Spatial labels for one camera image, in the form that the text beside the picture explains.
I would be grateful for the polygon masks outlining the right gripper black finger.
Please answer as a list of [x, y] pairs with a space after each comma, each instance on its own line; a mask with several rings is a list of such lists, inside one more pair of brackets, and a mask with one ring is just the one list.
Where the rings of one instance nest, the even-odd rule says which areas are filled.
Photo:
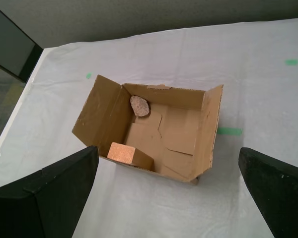
[[0, 238], [70, 238], [99, 163], [89, 146], [0, 187]]
[[273, 236], [298, 238], [298, 167], [241, 148], [239, 169]]

